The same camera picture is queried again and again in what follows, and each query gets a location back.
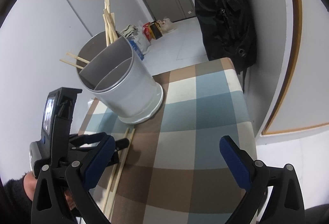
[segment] wooden chopstick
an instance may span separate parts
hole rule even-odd
[[[108,207],[110,208],[110,213],[107,216],[108,219],[111,217],[111,213],[112,213],[112,210],[113,210],[112,208],[113,208],[113,204],[114,204],[114,199],[116,197],[116,191],[118,190],[118,185],[119,185],[120,177],[121,177],[121,174],[122,174],[122,170],[123,170],[123,167],[124,167],[124,164],[125,164],[125,161],[126,161],[126,158],[127,158],[127,155],[128,155],[128,151],[129,151],[129,148],[131,146],[131,142],[133,140],[134,134],[135,134],[135,129],[133,129],[133,131],[130,134],[130,137],[129,137],[129,141],[130,141],[129,146],[122,153],[122,160],[121,160],[121,163],[120,163],[120,166],[119,166],[118,175],[116,176],[116,182],[114,183],[113,195],[111,197],[110,202],[108,203],[109,204]]]
[[[110,15],[111,15],[111,20],[112,20],[112,23],[114,26],[114,30],[112,30],[112,32],[115,33],[115,34],[113,34],[113,37],[114,37],[114,35],[116,35],[116,19],[115,19],[114,13],[111,13]]]
[[[105,36],[106,36],[106,47],[110,45],[110,37],[109,37],[109,25],[107,24],[105,14],[103,14],[103,19],[105,23]]]
[[[111,6],[110,6],[110,0],[104,0],[104,5],[105,5],[105,8],[104,10],[106,10],[108,12],[108,14],[110,15],[111,14]],[[107,26],[108,26],[108,37],[110,39],[110,43],[112,43],[114,41],[114,37],[113,37],[113,32],[111,31],[111,28],[110,28],[110,24],[107,20]]]
[[[127,128],[126,130],[126,133],[124,134],[124,138],[127,137],[128,135],[128,132],[129,132],[129,128]],[[113,182],[113,178],[114,178],[114,175],[116,173],[116,167],[117,167],[117,164],[114,164],[113,165],[113,168],[112,168],[112,172],[111,172],[111,176],[110,176],[110,179],[109,179],[109,183],[107,184],[107,188],[106,188],[106,193],[105,193],[105,198],[103,200],[103,206],[102,206],[102,212],[105,213],[105,209],[106,209],[106,205],[107,205],[107,200],[109,199],[109,195],[110,195],[110,190],[111,190],[111,186],[112,186],[112,182]]]
[[[72,54],[72,53],[70,53],[70,52],[67,52],[66,55],[71,56],[71,57],[73,57],[74,59],[80,60],[81,62],[84,62],[84,63],[86,63],[86,64],[89,64],[89,63],[90,63],[90,61],[88,61],[88,60],[86,60],[86,59],[83,59],[83,58],[81,58],[81,57],[79,57],[79,56],[76,56],[76,55],[74,55],[74,54]]]
[[[106,18],[107,24],[109,25],[110,32],[113,31],[114,41],[116,41],[118,39],[118,35],[116,34],[116,31],[115,31],[114,25],[112,23],[111,17],[110,17],[110,15],[109,15],[109,13],[108,13],[108,11],[106,9],[104,9],[104,14],[105,14],[105,18]]]
[[[79,69],[84,69],[84,67],[81,67],[81,66],[76,65],[76,64],[74,64],[74,63],[71,63],[71,62],[69,62],[69,61],[66,61],[66,60],[64,60],[64,59],[60,59],[60,61],[62,61],[63,63],[66,63],[66,64],[68,64],[68,65],[71,65],[71,66],[73,66],[73,67],[76,67],[76,68],[79,68]]]

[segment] checkered cushion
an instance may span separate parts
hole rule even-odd
[[[151,119],[135,125],[111,221],[225,223],[244,192],[219,152],[219,140],[230,135],[256,157],[254,134],[233,64],[224,58],[154,79],[165,97]],[[102,103],[93,107],[83,131],[105,131],[116,139],[124,134],[127,125],[113,112]]]

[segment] red package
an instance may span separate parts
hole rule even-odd
[[[143,25],[143,33],[146,36],[146,38],[148,39],[148,41],[152,40],[152,35],[151,35],[150,31],[151,31],[150,22]]]

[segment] floor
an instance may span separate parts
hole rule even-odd
[[[257,158],[267,166],[294,166],[305,208],[329,203],[329,131],[284,142],[257,145]]]
[[[152,40],[143,63],[151,75],[207,62],[197,18],[176,22],[177,29]]]
[[[177,30],[152,40],[143,61],[152,75],[208,61],[197,18],[176,25]],[[258,159],[268,166],[295,167],[306,209],[329,203],[329,131],[256,148]]]

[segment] wooden door frame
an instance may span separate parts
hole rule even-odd
[[[284,81],[283,81],[283,84],[281,87],[281,91],[279,93],[279,97],[278,97],[278,99],[275,103],[275,106],[273,108],[273,111],[262,131],[262,135],[273,135],[273,134],[307,129],[307,128],[301,128],[301,129],[275,131],[275,132],[268,131],[274,118],[276,117],[277,113],[279,112],[279,109],[283,103],[283,100],[288,92],[289,85],[291,83],[292,76],[293,76],[293,73],[296,68],[296,63],[297,63],[298,54],[299,54],[300,41],[301,41],[301,35],[302,35],[302,20],[303,20],[302,19],[303,18],[302,0],[292,0],[292,4],[293,4],[292,47],[291,47],[291,51],[290,51],[288,67],[287,67],[286,75],[285,75],[285,78],[284,78]]]

